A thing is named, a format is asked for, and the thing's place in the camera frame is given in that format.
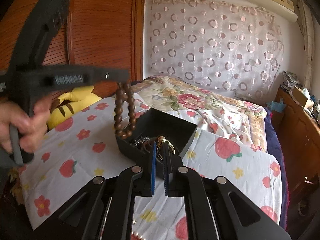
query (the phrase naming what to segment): jewelry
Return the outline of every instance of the jewelry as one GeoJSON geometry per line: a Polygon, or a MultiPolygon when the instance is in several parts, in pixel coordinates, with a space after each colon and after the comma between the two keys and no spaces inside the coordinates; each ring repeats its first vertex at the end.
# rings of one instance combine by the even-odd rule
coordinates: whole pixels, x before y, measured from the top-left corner
{"type": "Polygon", "coordinates": [[[137,147],[139,144],[143,144],[143,143],[145,143],[145,142],[147,142],[147,141],[149,141],[150,140],[150,138],[149,138],[149,136],[145,136],[145,137],[140,137],[140,138],[137,138],[137,139],[135,139],[134,141],[133,141],[133,143],[131,143],[131,145],[133,146],[133,147],[137,147]]]}
{"type": "Polygon", "coordinates": [[[160,147],[163,145],[164,142],[168,142],[168,145],[172,151],[172,154],[174,155],[175,154],[175,150],[174,150],[174,146],[172,145],[171,142],[169,142],[164,136],[159,136],[158,138],[158,144],[157,144],[157,155],[158,155],[158,158],[163,161],[163,157],[162,157],[162,154],[160,153],[160,147]]]}

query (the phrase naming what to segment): bed sheet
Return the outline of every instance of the bed sheet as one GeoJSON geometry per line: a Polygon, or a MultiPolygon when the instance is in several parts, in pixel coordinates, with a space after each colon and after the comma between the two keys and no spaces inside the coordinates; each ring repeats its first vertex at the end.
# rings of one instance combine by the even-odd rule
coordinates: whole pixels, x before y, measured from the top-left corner
{"type": "MultiPolygon", "coordinates": [[[[139,116],[149,107],[137,94],[135,98],[139,116]]],[[[108,179],[134,165],[119,152],[116,144],[113,106],[113,98],[102,99],[48,132],[34,161],[19,169],[33,229],[94,176],[108,179]]],[[[168,113],[194,121],[187,111],[168,113]]],[[[225,176],[279,223],[282,185],[280,167],[273,156],[198,128],[183,163],[211,179],[225,176]]],[[[187,239],[183,199],[167,198],[160,179],[156,179],[155,192],[152,198],[136,199],[134,234],[138,234],[138,239],[141,236],[157,240],[187,239]]]]}
{"type": "Polygon", "coordinates": [[[198,119],[201,129],[268,152],[264,122],[267,113],[262,106],[224,97],[168,76],[148,77],[132,89],[150,107],[161,111],[189,109],[187,113],[198,119]]]}

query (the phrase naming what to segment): wooden wardrobe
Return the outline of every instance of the wooden wardrobe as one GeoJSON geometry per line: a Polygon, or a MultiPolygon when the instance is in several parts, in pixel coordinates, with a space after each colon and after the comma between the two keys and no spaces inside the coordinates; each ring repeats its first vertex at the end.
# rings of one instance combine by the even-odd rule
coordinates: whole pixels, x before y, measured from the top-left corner
{"type": "MultiPolygon", "coordinates": [[[[14,0],[1,20],[0,71],[9,66],[20,30],[37,1],[14,0]]],[[[142,80],[141,4],[144,0],[70,0],[67,24],[52,40],[43,64],[126,68],[131,81],[142,80]]],[[[101,82],[93,92],[104,98],[115,90],[115,82],[101,82]]]]}

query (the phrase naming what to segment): wooden dresser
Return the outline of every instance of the wooden dresser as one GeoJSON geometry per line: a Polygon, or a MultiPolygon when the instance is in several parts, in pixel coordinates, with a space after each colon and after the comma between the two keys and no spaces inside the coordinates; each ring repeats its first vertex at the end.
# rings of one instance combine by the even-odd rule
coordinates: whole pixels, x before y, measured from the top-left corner
{"type": "Polygon", "coordinates": [[[281,98],[287,106],[277,135],[284,155],[290,204],[294,205],[312,188],[306,180],[318,183],[320,127],[289,94],[279,88],[275,101],[279,102],[281,98]]]}

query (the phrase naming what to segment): yellow plush toy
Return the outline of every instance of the yellow plush toy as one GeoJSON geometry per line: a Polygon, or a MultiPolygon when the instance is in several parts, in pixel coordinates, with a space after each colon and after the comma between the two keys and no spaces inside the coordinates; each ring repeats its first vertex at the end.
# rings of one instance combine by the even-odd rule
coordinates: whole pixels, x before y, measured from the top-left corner
{"type": "Polygon", "coordinates": [[[58,124],[73,116],[75,113],[101,100],[100,97],[91,93],[93,89],[94,86],[78,87],[74,88],[72,92],[64,93],[59,96],[60,104],[64,100],[72,102],[64,106],[59,106],[50,114],[47,122],[49,130],[55,128],[58,124]]]}

